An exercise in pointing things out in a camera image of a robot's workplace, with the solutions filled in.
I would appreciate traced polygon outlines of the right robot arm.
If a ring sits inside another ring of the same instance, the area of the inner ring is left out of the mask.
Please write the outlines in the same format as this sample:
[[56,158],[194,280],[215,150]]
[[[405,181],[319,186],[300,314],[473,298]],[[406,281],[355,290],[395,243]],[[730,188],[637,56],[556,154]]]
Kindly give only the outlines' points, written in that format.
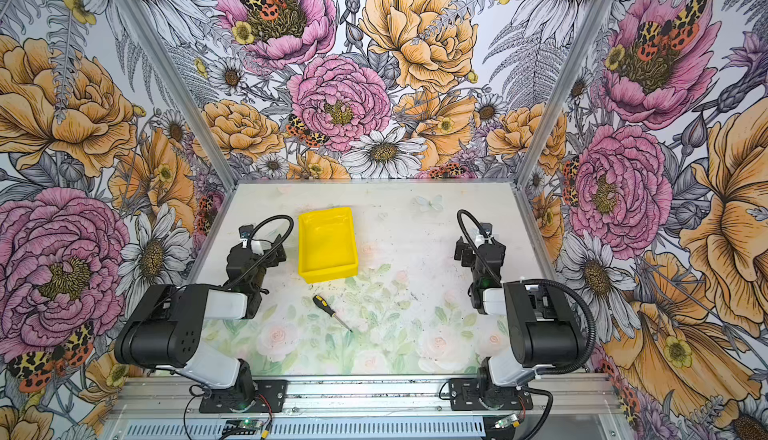
[[587,302],[573,288],[549,279],[504,282],[506,246],[487,223],[478,234],[459,224],[454,259],[469,269],[468,296],[482,315],[506,319],[508,343],[484,357],[472,382],[450,382],[452,408],[487,410],[528,408],[523,389],[542,375],[562,375],[581,368],[597,343],[597,327]]

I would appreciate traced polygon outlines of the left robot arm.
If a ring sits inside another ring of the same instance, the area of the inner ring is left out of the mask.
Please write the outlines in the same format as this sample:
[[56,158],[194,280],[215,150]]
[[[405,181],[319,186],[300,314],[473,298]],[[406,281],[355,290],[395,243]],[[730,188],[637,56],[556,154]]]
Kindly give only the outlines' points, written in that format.
[[257,401],[250,366],[206,344],[207,320],[252,320],[268,290],[266,272],[286,260],[291,216],[278,214],[256,224],[230,249],[226,281],[154,285],[143,294],[114,346],[121,364],[174,372],[202,387],[215,406],[243,411]]

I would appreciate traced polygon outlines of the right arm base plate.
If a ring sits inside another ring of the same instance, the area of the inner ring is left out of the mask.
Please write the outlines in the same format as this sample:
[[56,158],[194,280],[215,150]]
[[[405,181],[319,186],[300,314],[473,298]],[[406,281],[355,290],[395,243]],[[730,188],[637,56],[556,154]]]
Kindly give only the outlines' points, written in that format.
[[479,377],[451,378],[447,399],[453,411],[522,411],[533,408],[532,397],[515,387],[499,387]]

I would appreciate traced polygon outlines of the black yellow handled screwdriver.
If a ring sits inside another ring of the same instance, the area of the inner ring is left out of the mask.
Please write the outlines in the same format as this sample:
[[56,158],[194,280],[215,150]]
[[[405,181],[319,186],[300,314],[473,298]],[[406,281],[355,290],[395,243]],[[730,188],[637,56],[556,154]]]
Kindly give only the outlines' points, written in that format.
[[330,306],[328,301],[322,297],[321,295],[314,295],[312,297],[313,304],[320,309],[322,312],[324,312],[326,315],[328,315],[330,318],[334,319],[337,323],[339,323],[342,327],[344,327],[347,331],[352,332],[352,329],[350,326],[348,326],[337,314],[337,312]]

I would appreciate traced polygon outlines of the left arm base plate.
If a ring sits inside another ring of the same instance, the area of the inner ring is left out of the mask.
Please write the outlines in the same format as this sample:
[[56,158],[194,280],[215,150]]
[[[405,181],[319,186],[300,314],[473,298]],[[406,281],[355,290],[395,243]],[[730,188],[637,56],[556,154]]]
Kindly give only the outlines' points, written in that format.
[[287,387],[286,380],[255,380],[250,386],[214,389],[201,400],[199,411],[202,414],[280,413]]

